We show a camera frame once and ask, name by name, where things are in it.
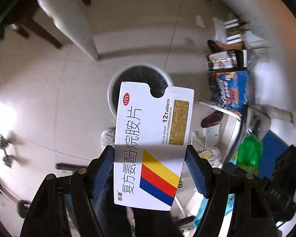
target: bright light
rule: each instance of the bright light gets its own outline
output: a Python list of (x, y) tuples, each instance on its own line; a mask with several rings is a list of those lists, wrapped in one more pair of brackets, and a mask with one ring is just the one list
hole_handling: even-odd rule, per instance
[(13, 128), (15, 120), (15, 111), (11, 107), (0, 103), (0, 134), (6, 137), (9, 130)]

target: colorful package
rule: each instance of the colorful package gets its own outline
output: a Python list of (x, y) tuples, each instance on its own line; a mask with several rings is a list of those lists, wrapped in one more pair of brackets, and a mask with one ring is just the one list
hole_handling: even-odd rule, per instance
[(194, 90), (170, 86), (152, 97), (146, 83), (123, 82), (117, 109), (114, 203), (169, 211), (188, 145)]
[(242, 106), (251, 99), (251, 81), (248, 71), (209, 72), (212, 104), (241, 116)]

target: tricolor stripe logo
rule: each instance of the tricolor stripe logo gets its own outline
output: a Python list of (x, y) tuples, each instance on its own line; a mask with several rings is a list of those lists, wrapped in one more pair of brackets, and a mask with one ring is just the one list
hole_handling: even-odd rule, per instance
[(139, 187), (172, 206), (180, 177), (144, 150)]

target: yellow smiley face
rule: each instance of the yellow smiley face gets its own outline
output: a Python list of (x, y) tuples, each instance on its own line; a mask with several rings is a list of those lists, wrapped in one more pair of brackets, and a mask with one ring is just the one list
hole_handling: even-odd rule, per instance
[(213, 153), (211, 151), (207, 151), (207, 152), (204, 152), (202, 155), (201, 155), (201, 158), (204, 158), (204, 159), (209, 159), (213, 156)]

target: red stripe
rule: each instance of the red stripe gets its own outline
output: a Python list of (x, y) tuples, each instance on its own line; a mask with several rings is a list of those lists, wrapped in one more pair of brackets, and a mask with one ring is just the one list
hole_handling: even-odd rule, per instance
[(141, 177), (159, 190), (174, 198), (176, 188), (152, 172), (144, 164), (141, 166)]

